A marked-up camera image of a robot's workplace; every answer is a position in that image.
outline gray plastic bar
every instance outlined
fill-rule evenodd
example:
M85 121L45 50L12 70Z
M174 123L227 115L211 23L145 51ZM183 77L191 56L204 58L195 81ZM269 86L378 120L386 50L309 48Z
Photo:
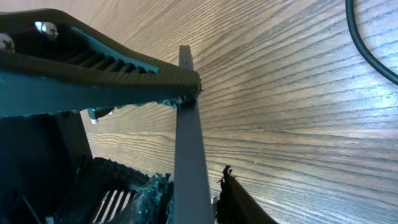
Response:
M180 46L180 67L193 70L189 46ZM174 224L214 223L197 101L177 109Z

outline black plastic part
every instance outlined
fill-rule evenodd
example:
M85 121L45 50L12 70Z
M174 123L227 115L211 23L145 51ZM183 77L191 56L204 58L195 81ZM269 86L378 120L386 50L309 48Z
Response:
M9 223L36 223L22 196L44 223L79 167L93 159L80 114L74 113L0 119L0 149L0 217Z
M35 21L52 22L49 42ZM129 50L68 14L0 14L16 52L0 52L0 117L196 98L199 74Z
M118 215L121 212L121 210L123 208L123 205L124 205L124 202L126 201L126 198L127 198L128 194L129 194L129 192L127 190L125 190L123 192L123 195L122 195L122 197L120 199L120 202L119 202L119 206L118 206L118 208L115 211L115 214L114 214L115 216Z
M231 175L226 166L220 180L220 199L217 201L219 224L277 224Z
M131 190L131 195L129 197L129 202L131 202L133 196L136 194L137 192L135 190Z
M180 66L193 70L189 46L180 46ZM174 223L214 223L197 101L177 108Z
M134 184L137 187L142 187L149 177L116 162L95 158L75 179L75 184L54 215L55 223L84 224L92 222L95 218L96 222L102 219L110 220L117 209L116 204L121 192L130 191L132 179L135 180Z

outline screw head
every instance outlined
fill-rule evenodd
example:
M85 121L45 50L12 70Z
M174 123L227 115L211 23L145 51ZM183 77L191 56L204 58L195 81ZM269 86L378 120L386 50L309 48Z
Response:
M217 203L218 197L217 196L213 196L210 201L211 201L211 204L214 205L214 204Z
M57 27L51 22L35 22L36 29L42 33L48 40L56 41L58 39Z
M10 36L0 33L0 50L15 52L15 44Z

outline wood grain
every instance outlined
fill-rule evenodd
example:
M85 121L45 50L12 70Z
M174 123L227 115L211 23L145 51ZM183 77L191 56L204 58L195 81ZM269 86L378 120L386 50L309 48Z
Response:
M365 43L398 72L398 1L355 2ZM398 223L398 86L355 49L343 0L81 4L51 7L174 64L191 46L213 194L229 164L279 223ZM97 125L82 116L95 156L173 172L175 110L127 106Z

